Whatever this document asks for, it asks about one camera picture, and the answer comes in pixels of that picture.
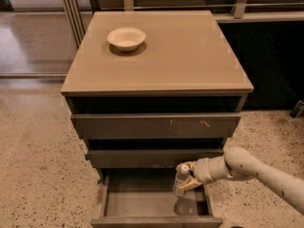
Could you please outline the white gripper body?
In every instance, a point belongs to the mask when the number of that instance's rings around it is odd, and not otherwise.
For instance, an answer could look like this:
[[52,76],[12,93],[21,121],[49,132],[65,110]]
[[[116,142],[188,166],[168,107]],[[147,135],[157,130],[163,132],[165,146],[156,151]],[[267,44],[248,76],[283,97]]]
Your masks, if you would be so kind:
[[193,174],[197,182],[201,184],[211,183],[213,181],[213,178],[209,170],[209,160],[205,158],[195,161]]

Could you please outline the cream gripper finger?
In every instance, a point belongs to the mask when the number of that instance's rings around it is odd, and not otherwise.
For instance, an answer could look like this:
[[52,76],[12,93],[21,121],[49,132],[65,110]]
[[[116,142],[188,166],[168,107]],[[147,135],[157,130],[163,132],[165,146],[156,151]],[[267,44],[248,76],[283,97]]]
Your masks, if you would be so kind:
[[188,170],[188,171],[194,171],[195,162],[194,161],[186,161],[183,163],[180,163],[177,165],[176,170],[180,171],[182,169]]
[[187,191],[191,189],[195,189],[201,185],[201,182],[199,182],[196,178],[193,176],[188,176],[185,178],[179,178],[179,186],[178,188],[182,191]]

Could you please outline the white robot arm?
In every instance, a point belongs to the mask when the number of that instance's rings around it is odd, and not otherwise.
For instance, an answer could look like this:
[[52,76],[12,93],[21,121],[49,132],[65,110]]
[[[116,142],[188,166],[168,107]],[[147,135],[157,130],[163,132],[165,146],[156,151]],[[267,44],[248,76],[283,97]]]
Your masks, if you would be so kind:
[[174,193],[182,197],[186,190],[218,180],[256,179],[304,215],[304,180],[260,161],[248,150],[230,147],[222,156],[187,161],[176,167]]

